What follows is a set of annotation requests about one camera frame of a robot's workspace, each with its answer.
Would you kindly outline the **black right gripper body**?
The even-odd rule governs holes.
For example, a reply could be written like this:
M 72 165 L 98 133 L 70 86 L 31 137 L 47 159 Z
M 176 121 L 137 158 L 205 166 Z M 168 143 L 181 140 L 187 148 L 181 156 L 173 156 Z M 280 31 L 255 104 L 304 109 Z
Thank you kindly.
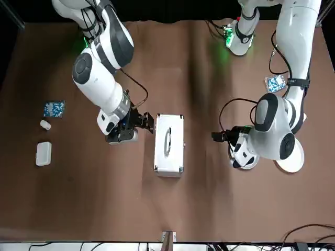
M 128 130 L 140 127 L 142 127 L 142 114 L 139 113 L 137 108 L 130 108 L 127 115 L 118 123 L 117 129 Z

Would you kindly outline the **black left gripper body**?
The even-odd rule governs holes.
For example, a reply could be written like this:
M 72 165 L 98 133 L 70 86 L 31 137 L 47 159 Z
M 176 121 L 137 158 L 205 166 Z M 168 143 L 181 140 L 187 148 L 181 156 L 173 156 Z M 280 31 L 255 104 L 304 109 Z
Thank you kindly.
M 229 143 L 237 143 L 240 134 L 240 127 L 233 127 L 224 131 L 224 140 Z

